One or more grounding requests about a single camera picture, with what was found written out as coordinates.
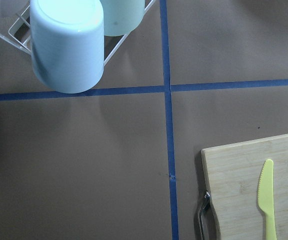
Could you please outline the bamboo cutting board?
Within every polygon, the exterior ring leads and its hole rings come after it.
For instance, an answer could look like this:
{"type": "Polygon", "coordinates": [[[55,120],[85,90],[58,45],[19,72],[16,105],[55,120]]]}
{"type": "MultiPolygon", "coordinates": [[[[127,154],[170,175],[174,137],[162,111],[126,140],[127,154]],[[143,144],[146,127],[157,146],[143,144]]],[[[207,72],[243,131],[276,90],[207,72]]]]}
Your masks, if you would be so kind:
{"type": "Polygon", "coordinates": [[[265,238],[257,189],[267,159],[274,167],[276,235],[288,240],[288,134],[205,148],[201,156],[219,240],[265,238]]]}

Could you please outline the light green cup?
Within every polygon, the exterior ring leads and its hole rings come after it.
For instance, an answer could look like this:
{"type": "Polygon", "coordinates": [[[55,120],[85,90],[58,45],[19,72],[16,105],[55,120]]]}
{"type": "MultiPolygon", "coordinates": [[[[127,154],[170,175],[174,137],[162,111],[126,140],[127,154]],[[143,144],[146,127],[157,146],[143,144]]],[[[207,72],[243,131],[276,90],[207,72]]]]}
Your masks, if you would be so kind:
{"type": "Polygon", "coordinates": [[[104,35],[123,36],[133,31],[142,21],[144,0],[101,0],[104,12],[104,35]]]}

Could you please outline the light blue cup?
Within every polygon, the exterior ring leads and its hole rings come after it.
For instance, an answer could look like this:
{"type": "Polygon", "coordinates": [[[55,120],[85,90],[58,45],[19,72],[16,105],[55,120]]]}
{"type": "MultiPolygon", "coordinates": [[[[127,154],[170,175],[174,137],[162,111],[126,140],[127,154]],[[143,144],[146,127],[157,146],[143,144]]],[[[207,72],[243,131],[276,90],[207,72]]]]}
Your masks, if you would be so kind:
{"type": "Polygon", "coordinates": [[[87,91],[104,71],[104,16],[98,0],[30,2],[32,66],[49,88],[87,91]]]}

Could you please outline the yellow plastic knife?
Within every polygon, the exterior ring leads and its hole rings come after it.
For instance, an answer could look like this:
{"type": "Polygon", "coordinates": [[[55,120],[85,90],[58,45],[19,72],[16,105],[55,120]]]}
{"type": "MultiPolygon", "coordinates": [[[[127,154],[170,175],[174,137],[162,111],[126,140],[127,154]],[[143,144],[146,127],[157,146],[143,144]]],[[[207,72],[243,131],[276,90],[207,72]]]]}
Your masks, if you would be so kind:
{"type": "Polygon", "coordinates": [[[271,159],[264,162],[257,188],[257,204],[265,216],[266,240],[277,240],[274,216],[273,165],[271,159]]]}

